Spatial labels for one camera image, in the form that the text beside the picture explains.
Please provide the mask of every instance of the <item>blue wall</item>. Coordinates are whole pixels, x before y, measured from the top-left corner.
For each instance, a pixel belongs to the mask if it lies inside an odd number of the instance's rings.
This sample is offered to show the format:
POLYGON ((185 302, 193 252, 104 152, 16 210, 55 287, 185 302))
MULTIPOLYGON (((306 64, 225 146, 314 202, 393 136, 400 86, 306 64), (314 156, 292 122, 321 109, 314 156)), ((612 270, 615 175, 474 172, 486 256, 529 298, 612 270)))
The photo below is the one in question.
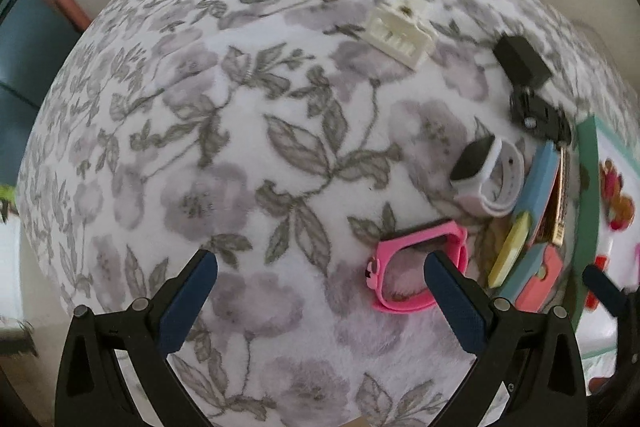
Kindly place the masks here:
POLYGON ((43 0, 18 0, 0 25, 0 184, 15 185, 37 107, 79 36, 43 0))

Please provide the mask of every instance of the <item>green frame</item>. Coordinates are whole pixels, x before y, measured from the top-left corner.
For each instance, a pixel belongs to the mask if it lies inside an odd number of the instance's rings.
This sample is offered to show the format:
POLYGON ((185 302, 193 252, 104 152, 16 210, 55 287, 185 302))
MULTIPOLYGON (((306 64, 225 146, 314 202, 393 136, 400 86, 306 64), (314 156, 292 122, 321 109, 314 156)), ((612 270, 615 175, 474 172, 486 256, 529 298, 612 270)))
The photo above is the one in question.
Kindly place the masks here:
MULTIPOLYGON (((597 116, 592 115, 576 126, 578 135, 578 155, 580 162, 580 198, 575 229, 575 247, 572 268, 562 305, 571 317, 574 331, 582 317, 587 288, 582 284, 582 271, 593 262, 598 247, 600 229, 600 159, 598 156, 598 135, 601 131, 618 153, 634 168, 640 177, 640 166, 626 148, 620 137, 597 116)), ((606 353, 587 353, 583 358, 606 353)))

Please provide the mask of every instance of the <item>blue gripper pad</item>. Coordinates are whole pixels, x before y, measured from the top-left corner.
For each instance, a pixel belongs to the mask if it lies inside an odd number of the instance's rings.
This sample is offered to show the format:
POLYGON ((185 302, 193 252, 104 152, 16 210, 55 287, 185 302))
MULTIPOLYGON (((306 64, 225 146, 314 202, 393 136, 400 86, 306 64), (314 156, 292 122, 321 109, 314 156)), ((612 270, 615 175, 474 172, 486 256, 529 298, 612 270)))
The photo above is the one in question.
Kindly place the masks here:
POLYGON ((424 282, 462 349, 478 355, 486 345, 485 321, 435 252, 428 254, 424 260, 424 282))
POLYGON ((522 290, 524 290, 524 286, 540 271, 545 258, 546 247, 548 247, 547 243, 536 243, 529 248, 527 253, 520 258, 515 268, 511 270, 507 280, 498 288, 496 297, 507 299, 513 304, 522 290))
POLYGON ((218 261, 207 252, 160 318, 156 346, 163 357, 182 347, 217 278, 218 261))
POLYGON ((627 297, 611 279, 594 264, 588 265, 582 272, 582 282, 613 317, 622 317, 626 310, 627 297))

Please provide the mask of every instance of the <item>screw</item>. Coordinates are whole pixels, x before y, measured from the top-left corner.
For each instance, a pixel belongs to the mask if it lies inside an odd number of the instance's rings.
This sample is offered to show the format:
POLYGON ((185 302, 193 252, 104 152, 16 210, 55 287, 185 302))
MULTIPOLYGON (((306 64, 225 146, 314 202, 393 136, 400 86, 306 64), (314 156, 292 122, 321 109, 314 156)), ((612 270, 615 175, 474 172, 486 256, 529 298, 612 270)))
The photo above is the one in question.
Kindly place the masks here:
POLYGON ((562 308, 562 306, 554 306, 554 315, 559 319, 564 319, 566 317, 566 310, 562 308))
POLYGON ((511 308, 511 305, 509 304, 509 301, 507 299, 503 299, 502 297, 498 297, 494 301, 494 307, 495 307, 495 309, 500 310, 501 312, 505 312, 509 308, 511 308))
POLYGON ((408 6, 401 6, 400 11, 407 17, 412 17, 414 15, 414 11, 408 6))
POLYGON ((147 299, 146 297, 138 297, 131 303, 131 308, 136 312, 145 310, 147 306, 149 306, 149 299, 147 299))
POLYGON ((80 304, 74 308, 74 317, 77 317, 78 319, 80 317, 84 317, 87 311, 89 311, 89 308, 84 304, 80 304))

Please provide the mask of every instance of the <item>smartwatch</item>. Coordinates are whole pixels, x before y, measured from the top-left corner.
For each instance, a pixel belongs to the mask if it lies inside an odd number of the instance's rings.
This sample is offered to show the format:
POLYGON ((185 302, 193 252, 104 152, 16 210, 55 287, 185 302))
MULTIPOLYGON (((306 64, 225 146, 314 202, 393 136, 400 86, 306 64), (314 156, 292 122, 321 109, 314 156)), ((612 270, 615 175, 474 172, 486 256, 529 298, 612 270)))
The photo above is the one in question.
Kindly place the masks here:
POLYGON ((465 147, 449 175, 456 201, 469 214, 502 217, 509 214, 524 184, 524 159, 517 147, 490 134, 465 147), (490 193, 492 172, 502 166, 502 186, 490 193))
POLYGON ((386 241, 380 241, 375 256, 367 264, 365 272, 367 286, 376 293, 377 301, 373 308, 386 313, 405 314, 426 310, 435 305, 436 301, 429 289, 424 289, 418 295, 410 296, 401 301, 386 299, 382 292, 386 266, 391 258, 404 248, 414 247, 420 243, 445 237, 447 246, 445 254, 464 275, 468 264, 466 252, 466 229, 460 227, 450 219, 438 221, 430 225, 423 225, 417 232, 400 235, 386 241))

